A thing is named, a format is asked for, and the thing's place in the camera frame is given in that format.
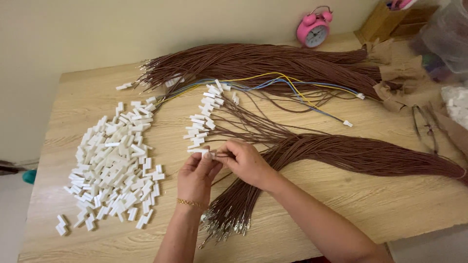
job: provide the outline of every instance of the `woman's left hand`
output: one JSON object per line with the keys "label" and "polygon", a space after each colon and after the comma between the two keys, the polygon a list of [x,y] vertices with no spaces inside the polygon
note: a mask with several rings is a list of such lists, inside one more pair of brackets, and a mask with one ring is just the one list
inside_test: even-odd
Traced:
{"label": "woman's left hand", "polygon": [[194,153],[179,170],[177,198],[197,202],[208,207],[211,183],[223,168],[223,164],[212,159],[211,153]]}

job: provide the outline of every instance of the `gold bracelet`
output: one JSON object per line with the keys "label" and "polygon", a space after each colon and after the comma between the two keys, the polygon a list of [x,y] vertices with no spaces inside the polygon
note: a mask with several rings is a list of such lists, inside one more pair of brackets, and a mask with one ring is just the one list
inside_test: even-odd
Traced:
{"label": "gold bracelet", "polygon": [[192,201],[186,201],[186,200],[183,200],[183,199],[178,199],[178,198],[177,198],[177,202],[178,202],[179,204],[184,204],[184,205],[193,205],[193,206],[196,206],[196,207],[198,207],[198,208],[202,209],[203,211],[205,211],[205,210],[206,210],[206,206],[205,206],[205,205],[203,205],[203,204],[201,204],[201,203],[192,202]]}

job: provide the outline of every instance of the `fingernail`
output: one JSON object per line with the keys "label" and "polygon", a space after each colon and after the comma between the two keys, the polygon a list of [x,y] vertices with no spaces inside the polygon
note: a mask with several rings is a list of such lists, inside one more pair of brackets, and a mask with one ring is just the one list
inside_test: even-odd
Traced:
{"label": "fingernail", "polygon": [[207,152],[207,153],[203,154],[203,158],[211,160],[211,159],[213,159],[213,156],[211,155],[211,152]]}

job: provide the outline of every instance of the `beige wall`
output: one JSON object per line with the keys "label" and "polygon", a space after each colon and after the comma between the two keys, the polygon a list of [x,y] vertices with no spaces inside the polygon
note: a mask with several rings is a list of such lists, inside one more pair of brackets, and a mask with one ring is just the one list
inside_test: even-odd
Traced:
{"label": "beige wall", "polygon": [[377,0],[0,0],[0,160],[39,156],[61,73],[219,42],[295,38],[303,14],[334,10],[359,28]]}

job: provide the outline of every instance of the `clock face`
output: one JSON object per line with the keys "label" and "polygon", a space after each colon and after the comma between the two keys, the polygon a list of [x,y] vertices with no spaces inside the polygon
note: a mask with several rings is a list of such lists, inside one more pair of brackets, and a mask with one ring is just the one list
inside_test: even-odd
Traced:
{"label": "clock face", "polygon": [[306,46],[316,47],[320,45],[327,37],[327,27],[324,25],[316,26],[306,36]]}

